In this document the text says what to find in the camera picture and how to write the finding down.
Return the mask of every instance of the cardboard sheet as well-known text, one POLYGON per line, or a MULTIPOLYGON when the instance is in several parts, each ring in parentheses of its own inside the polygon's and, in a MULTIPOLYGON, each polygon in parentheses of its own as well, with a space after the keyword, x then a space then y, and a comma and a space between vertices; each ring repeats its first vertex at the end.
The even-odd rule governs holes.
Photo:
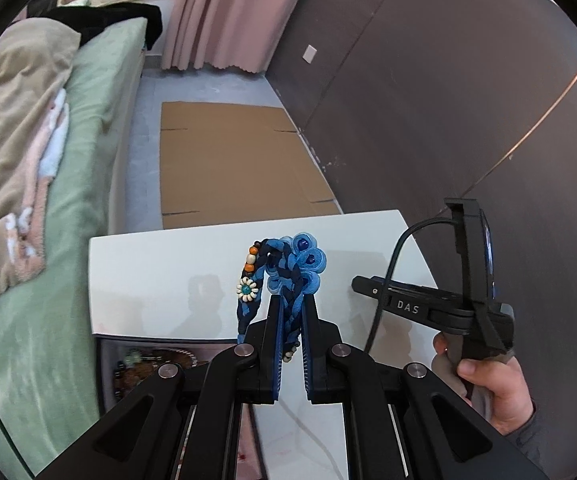
POLYGON ((165 229, 339 214, 282 108, 163 103, 165 229))

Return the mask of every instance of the braided rope bracelet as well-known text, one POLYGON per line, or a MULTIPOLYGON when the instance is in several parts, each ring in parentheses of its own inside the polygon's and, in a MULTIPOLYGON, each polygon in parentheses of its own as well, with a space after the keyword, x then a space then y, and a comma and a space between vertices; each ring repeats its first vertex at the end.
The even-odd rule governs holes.
POLYGON ((284 362, 289 362, 299 346, 303 295, 314 294, 319 289, 319 273, 325 268, 326 255, 317 247, 315 237, 308 233, 255 242, 237 283, 237 342, 244 342, 246 329, 260 309, 266 273, 268 291, 280 295, 282 353, 284 362))

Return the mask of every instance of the green bedsheet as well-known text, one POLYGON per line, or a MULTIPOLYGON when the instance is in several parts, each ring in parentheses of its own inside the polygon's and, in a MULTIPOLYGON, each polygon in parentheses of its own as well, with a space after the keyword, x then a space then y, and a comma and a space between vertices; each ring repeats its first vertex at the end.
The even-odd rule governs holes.
MULTIPOLYGON (((83 46, 66 85, 71 123, 48 194, 46 270, 0 296, 0 415, 35 472, 98 418, 88 310, 88 246, 105 235, 127 88, 139 77, 146 20, 83 46)), ((0 433, 0 468, 27 479, 0 433)))

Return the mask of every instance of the beige blanket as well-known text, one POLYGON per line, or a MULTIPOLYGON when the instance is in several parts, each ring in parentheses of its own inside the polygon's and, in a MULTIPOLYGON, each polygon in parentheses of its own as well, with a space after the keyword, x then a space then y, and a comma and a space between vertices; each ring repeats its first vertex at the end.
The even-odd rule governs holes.
POLYGON ((77 32, 47 18, 22 20, 0 38, 0 294, 43 269, 40 163, 64 127, 68 108, 58 97, 79 42, 77 32))

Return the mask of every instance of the gray floor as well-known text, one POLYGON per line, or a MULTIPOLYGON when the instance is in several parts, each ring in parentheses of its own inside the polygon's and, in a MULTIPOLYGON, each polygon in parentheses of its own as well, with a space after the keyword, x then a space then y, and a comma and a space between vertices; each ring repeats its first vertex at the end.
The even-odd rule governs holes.
POLYGON ((281 107, 263 75, 235 70, 163 72, 147 68, 137 91, 126 168, 126 231, 162 229, 160 115, 163 102, 187 101, 281 107))

